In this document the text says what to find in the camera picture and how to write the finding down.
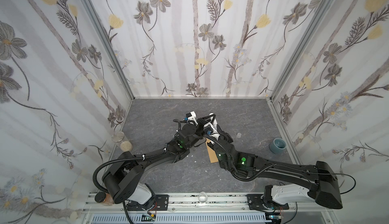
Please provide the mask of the tan paper envelope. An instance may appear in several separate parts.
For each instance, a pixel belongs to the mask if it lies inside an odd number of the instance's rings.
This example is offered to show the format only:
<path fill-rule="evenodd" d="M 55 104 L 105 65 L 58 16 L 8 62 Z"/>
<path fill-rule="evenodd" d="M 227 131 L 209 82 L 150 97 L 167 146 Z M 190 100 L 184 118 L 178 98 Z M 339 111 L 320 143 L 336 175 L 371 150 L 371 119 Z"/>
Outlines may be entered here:
<path fill-rule="evenodd" d="M 209 144 L 211 144 L 211 141 L 209 139 L 206 139 L 206 147 L 207 147 L 210 162 L 217 163 L 218 162 L 217 155 L 215 151 L 212 148 L 210 148 Z"/>

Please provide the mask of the white glue stick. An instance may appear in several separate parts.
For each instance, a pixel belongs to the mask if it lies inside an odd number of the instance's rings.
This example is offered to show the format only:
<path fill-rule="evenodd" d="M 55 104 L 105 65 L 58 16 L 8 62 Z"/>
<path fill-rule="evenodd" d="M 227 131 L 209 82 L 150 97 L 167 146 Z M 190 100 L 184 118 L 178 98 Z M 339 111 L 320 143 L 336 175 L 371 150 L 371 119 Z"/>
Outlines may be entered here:
<path fill-rule="evenodd" d="M 214 113 L 210 113 L 210 120 L 211 124 L 213 125 L 214 128 L 217 127 L 217 120 L 216 120 L 216 115 Z"/>

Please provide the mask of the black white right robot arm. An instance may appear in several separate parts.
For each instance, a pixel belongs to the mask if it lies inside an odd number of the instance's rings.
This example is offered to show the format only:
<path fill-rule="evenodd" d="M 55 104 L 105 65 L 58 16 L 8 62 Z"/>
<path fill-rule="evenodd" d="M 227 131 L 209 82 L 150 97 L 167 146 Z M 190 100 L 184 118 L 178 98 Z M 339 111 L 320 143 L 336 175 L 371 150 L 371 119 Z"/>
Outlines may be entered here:
<path fill-rule="evenodd" d="M 296 190 L 290 191 L 288 186 L 267 187 L 266 200 L 286 204 L 301 201 L 305 195 L 309 201 L 329 209 L 342 209 L 342 192 L 339 189 L 339 173 L 334 172 L 329 164 L 317 161 L 314 165 L 288 164 L 268 160 L 254 154 L 240 152 L 223 136 L 206 134 L 210 147 L 216 153 L 221 168 L 230 172 L 237 180 L 254 181 L 257 178 L 271 178 L 288 182 Z"/>

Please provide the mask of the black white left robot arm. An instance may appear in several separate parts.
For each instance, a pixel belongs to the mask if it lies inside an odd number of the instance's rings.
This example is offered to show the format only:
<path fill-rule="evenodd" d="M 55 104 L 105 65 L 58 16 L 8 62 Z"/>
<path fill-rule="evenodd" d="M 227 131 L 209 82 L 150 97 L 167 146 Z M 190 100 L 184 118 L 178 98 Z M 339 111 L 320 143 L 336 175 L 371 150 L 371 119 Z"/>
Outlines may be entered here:
<path fill-rule="evenodd" d="M 115 204 L 130 200 L 151 205 L 155 194 L 147 184 L 140 183 L 143 174 L 159 165 L 183 160 L 200 139 L 213 133 L 215 120 L 214 113 L 197 119 L 194 112 L 188 113 L 183 120 L 174 119 L 178 129 L 162 149 L 137 156 L 124 152 L 119 158 L 101 164 L 92 175 L 95 187 L 109 194 Z"/>

